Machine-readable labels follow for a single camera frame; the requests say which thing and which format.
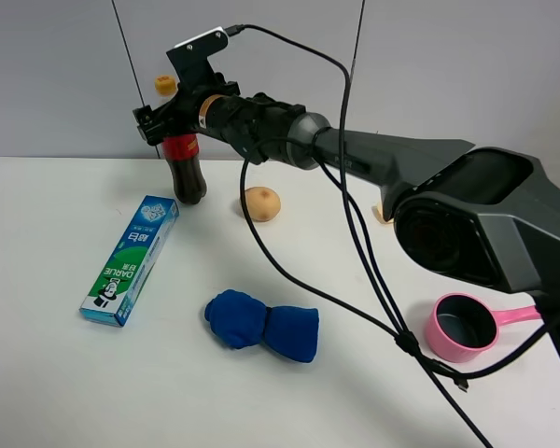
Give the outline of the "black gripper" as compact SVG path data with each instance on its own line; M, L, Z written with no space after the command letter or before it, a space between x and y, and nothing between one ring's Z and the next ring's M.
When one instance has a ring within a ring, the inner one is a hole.
M179 80L178 92L170 105L164 103L155 109L144 105L133 110L137 130L148 145L159 145L168 137L192 133L203 133L216 140L241 139L241 133L229 120L230 113L225 111L230 102L225 97L240 95L235 81L227 82L220 72L213 69L183 70ZM218 100L221 105L215 106L212 113L215 115L221 110L221 118L214 119L214 124L205 119L204 128L199 121L200 109L208 98L215 95L221 95L221 98L213 100L210 105Z

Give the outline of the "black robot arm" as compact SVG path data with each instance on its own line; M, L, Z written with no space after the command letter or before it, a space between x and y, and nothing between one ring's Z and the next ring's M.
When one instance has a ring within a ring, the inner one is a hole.
M535 301L560 356L560 188L541 162L464 140L340 131L303 105L242 97L216 76L133 112L142 138L201 133L258 164L326 164L377 186L400 246L423 268Z

